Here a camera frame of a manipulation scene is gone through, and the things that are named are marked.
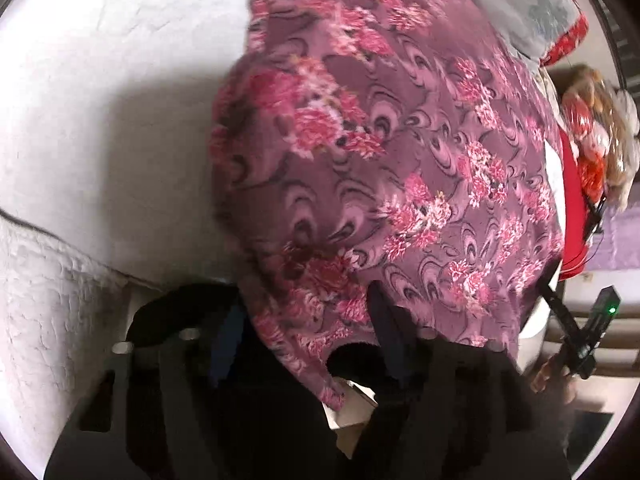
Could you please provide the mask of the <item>person's right hand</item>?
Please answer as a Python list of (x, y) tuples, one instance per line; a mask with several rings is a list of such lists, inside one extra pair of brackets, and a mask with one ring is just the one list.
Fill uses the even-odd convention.
[(541, 365), (529, 385), (534, 393), (542, 393), (552, 385), (560, 386), (564, 405), (573, 403), (577, 396), (577, 379), (559, 353)]

